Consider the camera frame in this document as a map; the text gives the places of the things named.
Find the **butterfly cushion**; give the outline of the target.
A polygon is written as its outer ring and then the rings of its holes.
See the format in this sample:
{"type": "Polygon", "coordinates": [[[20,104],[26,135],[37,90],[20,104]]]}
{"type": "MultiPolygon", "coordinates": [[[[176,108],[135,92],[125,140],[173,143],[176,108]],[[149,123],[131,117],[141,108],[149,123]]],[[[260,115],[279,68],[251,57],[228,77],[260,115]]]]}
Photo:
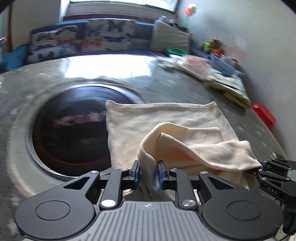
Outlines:
{"type": "Polygon", "coordinates": [[[75,43],[78,27],[68,25],[55,30],[39,32],[31,36],[27,63],[72,56],[78,53],[75,43]]]}
{"type": "Polygon", "coordinates": [[[94,19],[85,27],[82,52],[105,52],[129,50],[135,32],[136,20],[94,19]]]}

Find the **right butterfly cushion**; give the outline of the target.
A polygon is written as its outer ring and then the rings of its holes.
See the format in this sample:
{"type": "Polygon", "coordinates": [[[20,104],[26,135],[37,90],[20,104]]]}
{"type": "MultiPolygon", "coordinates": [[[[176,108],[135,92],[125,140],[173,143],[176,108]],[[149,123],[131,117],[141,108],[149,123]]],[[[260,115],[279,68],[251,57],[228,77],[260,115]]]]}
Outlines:
{"type": "Polygon", "coordinates": [[[94,19],[85,27],[82,52],[105,52],[129,50],[135,32],[136,20],[94,19]]]}

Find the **pink plastic bag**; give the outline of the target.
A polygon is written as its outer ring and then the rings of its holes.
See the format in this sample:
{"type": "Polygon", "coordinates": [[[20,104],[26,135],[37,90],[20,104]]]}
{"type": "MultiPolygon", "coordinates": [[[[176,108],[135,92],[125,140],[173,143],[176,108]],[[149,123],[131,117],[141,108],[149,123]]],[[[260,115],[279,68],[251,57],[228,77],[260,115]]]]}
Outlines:
{"type": "Polygon", "coordinates": [[[209,62],[209,59],[206,58],[185,55],[175,62],[174,68],[185,72],[198,80],[205,81],[212,69],[209,62]]]}

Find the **blue sofa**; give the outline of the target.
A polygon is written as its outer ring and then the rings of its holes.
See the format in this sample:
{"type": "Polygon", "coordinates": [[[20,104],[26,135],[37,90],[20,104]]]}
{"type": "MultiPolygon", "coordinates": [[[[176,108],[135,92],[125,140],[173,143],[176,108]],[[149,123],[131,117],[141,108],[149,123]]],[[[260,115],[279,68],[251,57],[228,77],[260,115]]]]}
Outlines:
{"type": "Polygon", "coordinates": [[[64,22],[35,29],[27,44],[1,61],[1,72],[26,64],[99,54],[166,54],[168,48],[190,53],[192,35],[163,21],[153,24],[131,19],[101,18],[64,22]]]}

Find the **left butterfly cushion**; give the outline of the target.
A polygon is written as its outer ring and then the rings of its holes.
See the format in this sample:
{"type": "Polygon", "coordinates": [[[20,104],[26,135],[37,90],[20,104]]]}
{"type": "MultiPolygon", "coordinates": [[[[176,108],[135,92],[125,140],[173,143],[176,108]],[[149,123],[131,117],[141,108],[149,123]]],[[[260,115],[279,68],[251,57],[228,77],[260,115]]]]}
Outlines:
{"type": "Polygon", "coordinates": [[[68,25],[55,30],[39,32],[31,36],[27,63],[72,56],[78,53],[75,43],[78,27],[68,25]]]}

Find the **red box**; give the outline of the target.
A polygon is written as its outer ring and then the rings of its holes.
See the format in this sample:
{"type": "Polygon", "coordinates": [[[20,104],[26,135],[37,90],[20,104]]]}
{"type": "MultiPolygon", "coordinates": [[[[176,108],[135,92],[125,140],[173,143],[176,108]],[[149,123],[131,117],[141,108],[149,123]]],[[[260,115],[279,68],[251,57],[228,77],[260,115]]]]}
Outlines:
{"type": "Polygon", "coordinates": [[[252,109],[269,129],[273,128],[276,124],[276,119],[263,104],[255,103],[252,109]]]}

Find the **green plastic bowl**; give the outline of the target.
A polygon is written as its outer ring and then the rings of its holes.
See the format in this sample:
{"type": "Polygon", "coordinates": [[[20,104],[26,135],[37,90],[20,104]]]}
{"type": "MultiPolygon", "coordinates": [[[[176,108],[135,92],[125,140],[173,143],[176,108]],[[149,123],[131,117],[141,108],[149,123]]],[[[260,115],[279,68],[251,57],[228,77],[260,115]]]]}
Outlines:
{"type": "Polygon", "coordinates": [[[187,55],[188,53],[181,50],[181,49],[178,49],[178,48],[167,48],[166,49],[166,54],[167,55],[184,56],[184,55],[187,55]]]}

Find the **black round induction cooktop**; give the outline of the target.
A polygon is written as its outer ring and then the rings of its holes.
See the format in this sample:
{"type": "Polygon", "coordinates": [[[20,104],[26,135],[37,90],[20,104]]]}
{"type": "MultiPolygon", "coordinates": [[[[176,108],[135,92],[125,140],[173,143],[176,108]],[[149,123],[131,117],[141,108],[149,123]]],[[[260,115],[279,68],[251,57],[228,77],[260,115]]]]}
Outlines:
{"type": "Polygon", "coordinates": [[[36,111],[27,146],[48,175],[70,180],[111,167],[106,127],[106,101],[139,104],[144,100],[125,86],[83,84],[49,97],[36,111]]]}

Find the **yellow patterned book stack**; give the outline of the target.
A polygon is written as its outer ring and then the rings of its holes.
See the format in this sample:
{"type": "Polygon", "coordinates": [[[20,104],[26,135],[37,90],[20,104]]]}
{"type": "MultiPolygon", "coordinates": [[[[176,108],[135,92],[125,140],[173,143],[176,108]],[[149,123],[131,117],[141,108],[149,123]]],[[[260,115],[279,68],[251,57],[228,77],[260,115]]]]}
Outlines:
{"type": "Polygon", "coordinates": [[[237,75],[211,73],[206,78],[207,84],[220,91],[225,98],[244,109],[251,108],[251,101],[246,93],[242,79],[237,75]]]}

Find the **colourful pinwheel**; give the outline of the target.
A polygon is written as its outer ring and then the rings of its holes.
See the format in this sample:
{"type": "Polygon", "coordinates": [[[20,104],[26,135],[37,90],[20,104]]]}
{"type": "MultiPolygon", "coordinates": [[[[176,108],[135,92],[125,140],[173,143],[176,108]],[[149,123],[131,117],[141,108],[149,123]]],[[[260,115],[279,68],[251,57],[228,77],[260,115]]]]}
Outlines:
{"type": "Polygon", "coordinates": [[[193,15],[195,15],[197,11],[197,6],[195,4],[188,4],[186,6],[186,8],[184,9],[184,14],[185,14],[185,27],[187,28],[188,27],[188,23],[189,23],[189,18],[193,15]]]}

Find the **cream cloth garment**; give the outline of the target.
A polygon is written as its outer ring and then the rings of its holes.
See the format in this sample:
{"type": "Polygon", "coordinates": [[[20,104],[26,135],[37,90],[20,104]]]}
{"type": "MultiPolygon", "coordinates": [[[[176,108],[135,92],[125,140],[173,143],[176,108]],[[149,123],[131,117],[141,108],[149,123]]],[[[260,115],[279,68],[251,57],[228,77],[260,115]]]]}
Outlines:
{"type": "Polygon", "coordinates": [[[131,168],[139,161],[139,190],[128,200],[171,201],[175,194],[158,183],[157,163],[189,175],[208,171],[248,188],[246,170],[259,168],[248,141],[238,139],[215,102],[119,104],[106,102],[106,126],[111,165],[131,168]]]}

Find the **grey quilted star tablecloth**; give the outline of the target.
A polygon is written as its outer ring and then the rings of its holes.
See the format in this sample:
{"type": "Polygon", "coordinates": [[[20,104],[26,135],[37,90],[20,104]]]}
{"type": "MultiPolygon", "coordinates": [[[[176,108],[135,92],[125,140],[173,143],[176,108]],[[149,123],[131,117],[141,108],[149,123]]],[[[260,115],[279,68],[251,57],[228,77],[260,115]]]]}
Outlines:
{"type": "Polygon", "coordinates": [[[159,66],[150,56],[90,55],[40,62],[1,75],[1,240],[18,240],[14,212],[20,202],[60,184],[33,160],[27,148],[32,116],[48,98],[79,84],[126,86],[146,102],[216,102],[257,159],[284,155],[271,131],[251,109],[244,110],[203,82],[159,66]]]}

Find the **grey pillow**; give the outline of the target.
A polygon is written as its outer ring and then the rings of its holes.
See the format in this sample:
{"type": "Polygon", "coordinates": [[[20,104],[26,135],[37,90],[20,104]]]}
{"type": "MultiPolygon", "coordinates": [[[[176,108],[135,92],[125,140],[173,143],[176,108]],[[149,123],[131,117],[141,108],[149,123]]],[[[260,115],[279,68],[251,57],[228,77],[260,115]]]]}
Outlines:
{"type": "Polygon", "coordinates": [[[190,48],[190,35],[162,21],[155,20],[149,50],[165,53],[167,48],[177,48],[188,52],[190,48]]]}

